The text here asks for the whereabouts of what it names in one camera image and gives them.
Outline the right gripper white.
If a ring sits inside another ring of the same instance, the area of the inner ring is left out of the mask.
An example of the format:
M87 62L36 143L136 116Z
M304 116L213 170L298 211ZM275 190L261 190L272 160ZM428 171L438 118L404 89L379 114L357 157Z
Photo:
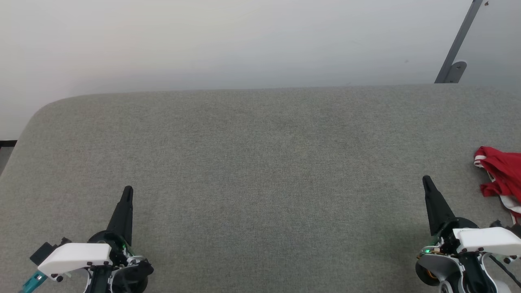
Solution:
M422 177L432 243L420 255L455 257L460 254L520 256L520 226L478 228L464 218L455 218L444 196L428 175Z

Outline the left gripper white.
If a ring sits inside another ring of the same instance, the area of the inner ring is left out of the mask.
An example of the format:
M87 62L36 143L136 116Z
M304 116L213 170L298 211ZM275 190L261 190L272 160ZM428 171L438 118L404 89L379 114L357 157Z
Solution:
M133 227L132 186L125 186L110 218L107 230L96 233L87 243L63 238L60 245L45 245L37 268L57 279L72 271L85 269L89 281L143 282L144 258L131 249Z

